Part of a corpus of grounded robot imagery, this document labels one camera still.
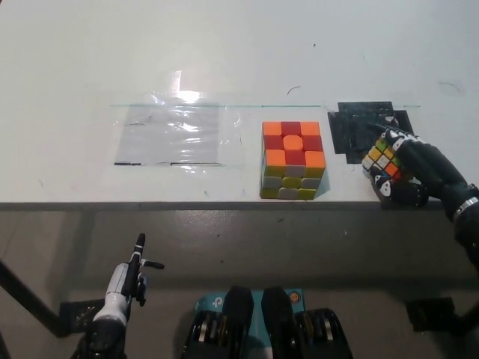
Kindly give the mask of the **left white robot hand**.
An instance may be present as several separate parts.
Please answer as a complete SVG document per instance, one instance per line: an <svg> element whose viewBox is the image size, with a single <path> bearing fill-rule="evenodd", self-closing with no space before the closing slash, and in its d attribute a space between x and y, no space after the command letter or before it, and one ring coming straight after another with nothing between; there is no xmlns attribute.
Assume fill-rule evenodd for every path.
<svg viewBox="0 0 479 359"><path fill-rule="evenodd" d="M131 304L136 300L141 307L146 303L147 277L141 272L143 267L163 270L161 263L143 257L146 235L140 233L128 262L115 268L106 290L103 307L93 321L116 321L126 326L129 321Z"/></svg>

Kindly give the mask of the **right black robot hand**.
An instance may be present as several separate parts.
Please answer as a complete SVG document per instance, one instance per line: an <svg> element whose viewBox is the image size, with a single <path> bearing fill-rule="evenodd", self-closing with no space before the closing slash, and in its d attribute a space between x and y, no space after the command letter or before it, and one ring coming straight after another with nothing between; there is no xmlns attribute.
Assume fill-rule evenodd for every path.
<svg viewBox="0 0 479 359"><path fill-rule="evenodd" d="M372 166L368 173L379 197L404 206L425 206L433 197L441 201L452 222L478 219L478 187L467 183L457 168L435 146L411 132L378 125L380 139L392 149L403 177L394 179ZM415 182L407 179L411 175Z"/></svg>

